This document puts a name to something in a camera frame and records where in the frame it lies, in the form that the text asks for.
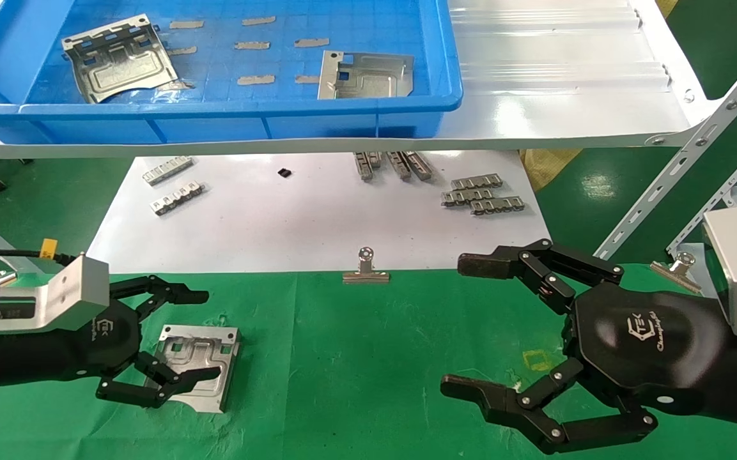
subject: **metal tab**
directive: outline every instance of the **metal tab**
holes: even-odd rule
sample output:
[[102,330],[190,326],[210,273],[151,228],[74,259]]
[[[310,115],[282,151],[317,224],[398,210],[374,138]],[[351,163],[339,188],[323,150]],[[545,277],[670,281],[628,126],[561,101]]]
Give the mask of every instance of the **metal tab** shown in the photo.
[[271,84],[272,82],[274,82],[274,75],[246,75],[237,79],[237,84],[240,86]]
[[418,151],[406,151],[405,158],[408,160],[408,165],[411,166],[411,170],[413,170],[419,180],[426,181],[433,176],[433,169],[430,168],[430,165],[428,165]]
[[313,47],[324,47],[328,43],[328,38],[301,38],[299,40],[295,40],[295,48],[312,49]]
[[203,26],[202,20],[174,20],[169,23],[170,29],[201,29]]
[[364,181],[370,181],[374,178],[374,170],[371,168],[371,161],[368,154],[364,151],[354,153],[354,161],[357,163],[357,172]]
[[180,173],[182,170],[189,168],[194,164],[195,160],[193,160],[192,157],[175,157],[163,165],[155,166],[155,168],[150,169],[141,177],[144,178],[146,183],[155,185],[167,178],[171,178],[175,174]]
[[235,49],[269,49],[271,42],[237,42]]
[[371,168],[377,169],[382,166],[382,152],[369,151],[368,162],[371,163]]
[[[155,350],[155,358],[161,363],[177,373],[220,367],[217,378],[199,381],[194,390],[169,400],[184,403],[198,413],[223,413],[239,350],[237,327],[164,326]],[[144,387],[158,388],[158,385],[146,379]]]
[[501,187],[504,182],[499,174],[486,174],[483,176],[474,176],[472,178],[461,178],[460,180],[451,181],[453,190],[470,190],[482,187]]
[[318,99],[404,97],[413,91],[413,70],[414,56],[325,50]]
[[167,54],[170,56],[180,56],[182,54],[195,54],[198,52],[198,47],[188,47],[188,49],[171,49],[167,50]]
[[153,201],[150,204],[150,207],[152,208],[152,212],[155,212],[156,215],[165,215],[167,212],[181,206],[181,204],[201,195],[204,191],[204,184],[191,181],[187,185],[179,188],[178,191],[170,193],[169,195],[162,197],[160,200]]
[[85,101],[97,104],[122,91],[152,89],[175,81],[155,28],[137,15],[72,35],[61,41]]
[[505,198],[488,198],[487,200],[475,200],[470,202],[473,215],[486,215],[486,213],[509,213],[524,209],[524,202],[519,196],[506,196]]
[[411,168],[405,160],[405,154],[400,151],[389,151],[386,153],[388,153],[388,161],[391,161],[391,166],[400,175],[401,180],[409,180],[411,178]]
[[243,26],[259,26],[260,24],[269,24],[277,20],[277,17],[253,17],[240,21]]
[[374,271],[374,250],[370,247],[361,248],[359,253],[360,265],[358,272],[343,273],[345,284],[387,284],[391,275],[386,272]]
[[474,190],[453,190],[442,193],[442,206],[462,206],[470,204],[474,200],[489,200],[494,198],[493,191],[489,188],[477,188]]
[[687,252],[679,252],[678,255],[675,256],[675,262],[673,262],[671,266],[667,267],[660,262],[652,262],[652,264],[649,265],[649,268],[652,268],[653,272],[661,275],[662,277],[677,283],[682,288],[698,294],[701,292],[701,286],[687,277],[689,268],[694,264],[695,256]]

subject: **robotic hand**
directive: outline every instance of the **robotic hand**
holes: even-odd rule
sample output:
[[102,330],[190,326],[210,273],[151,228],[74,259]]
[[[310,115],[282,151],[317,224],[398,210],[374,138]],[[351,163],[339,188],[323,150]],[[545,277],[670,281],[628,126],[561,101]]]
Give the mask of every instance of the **robotic hand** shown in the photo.
[[[545,454],[638,442],[658,426],[646,408],[737,423],[737,335],[717,299],[628,291],[619,286],[622,268],[549,240],[462,254],[458,270],[519,279],[566,317],[567,359],[522,393],[442,378],[442,395],[478,404],[486,422],[515,428]],[[556,273],[591,289],[576,297]],[[543,408],[575,382],[619,413],[564,423],[548,417]]]
[[[120,300],[151,294],[137,309]],[[96,397],[158,408],[173,395],[212,380],[220,367],[175,373],[139,351],[141,322],[164,303],[205,303],[208,292],[156,276],[110,284],[107,265],[79,256],[39,288],[2,288],[0,292],[0,387],[32,381],[102,379]],[[160,385],[139,387],[114,381],[135,369]]]

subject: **metal strip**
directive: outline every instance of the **metal strip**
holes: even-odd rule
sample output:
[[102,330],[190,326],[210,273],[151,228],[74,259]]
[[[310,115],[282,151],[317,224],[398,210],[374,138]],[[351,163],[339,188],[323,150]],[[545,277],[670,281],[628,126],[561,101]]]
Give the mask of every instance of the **metal strip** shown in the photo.
[[684,227],[680,233],[678,233],[678,236],[675,236],[675,239],[670,242],[669,245],[667,245],[667,253],[669,253],[670,256],[675,257],[678,254],[678,245],[681,245],[683,243],[684,239],[689,236],[690,233],[692,233],[692,230],[697,227],[701,221],[704,220],[704,213],[711,211],[716,204],[718,204],[719,201],[727,201],[728,206],[734,206],[734,202],[731,201],[730,197],[727,197],[727,194],[731,191],[731,187],[734,187],[734,184],[737,183],[737,169],[734,170],[734,172],[729,176],[727,180],[725,180],[724,185],[722,185],[716,192],[713,193],[710,200],[708,200],[706,203],[704,203],[704,206],[701,207],[701,210],[696,213],[692,217],[692,220],[689,221],[689,224],[687,224],[686,227]]
[[[715,139],[718,139],[721,133],[724,133],[724,130],[733,122],[736,116],[737,82],[728,91],[725,102],[719,105],[712,116],[694,131],[689,142],[684,144],[684,147],[663,167],[655,181],[652,181],[652,184],[642,193],[638,201],[623,216],[616,228],[607,236],[593,255],[601,259],[610,259],[623,242],[632,235],[632,232],[635,232],[635,229],[649,215],[649,212],[655,208],[658,201],[672,190],[672,187],[678,183],[689,168],[692,168],[695,161],[710,148]],[[649,142],[653,145],[667,145],[667,137],[658,136]]]

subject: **blue crate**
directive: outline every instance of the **blue crate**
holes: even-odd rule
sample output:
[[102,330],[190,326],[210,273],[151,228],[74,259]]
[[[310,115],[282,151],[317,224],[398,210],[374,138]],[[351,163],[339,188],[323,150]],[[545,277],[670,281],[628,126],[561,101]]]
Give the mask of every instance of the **blue crate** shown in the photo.
[[[86,104],[61,39],[145,13],[160,26],[183,91],[126,91]],[[243,26],[252,17],[271,24]],[[204,20],[170,29],[172,20]],[[330,38],[296,49],[299,38]],[[236,50],[270,41],[268,50]],[[414,56],[411,96],[318,101],[325,49]],[[274,84],[240,86],[243,75]],[[433,137],[462,102],[447,0],[6,0],[0,7],[0,140],[5,143],[139,144],[293,137]]]

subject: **metal plate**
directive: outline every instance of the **metal plate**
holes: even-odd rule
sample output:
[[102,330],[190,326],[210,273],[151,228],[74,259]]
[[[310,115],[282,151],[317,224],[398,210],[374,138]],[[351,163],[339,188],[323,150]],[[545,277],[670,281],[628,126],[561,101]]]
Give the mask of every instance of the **metal plate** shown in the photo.
[[404,97],[413,91],[413,71],[414,56],[325,50],[318,99]]
[[130,89],[152,89],[178,75],[146,15],[137,15],[61,41],[76,85],[91,104]]
[[[164,326],[158,338],[155,358],[175,372],[220,367],[220,375],[216,379],[198,382],[194,390],[172,396],[169,400],[180,401],[200,413],[223,413],[239,349],[237,327]],[[146,379],[144,385],[158,388],[150,379]]]

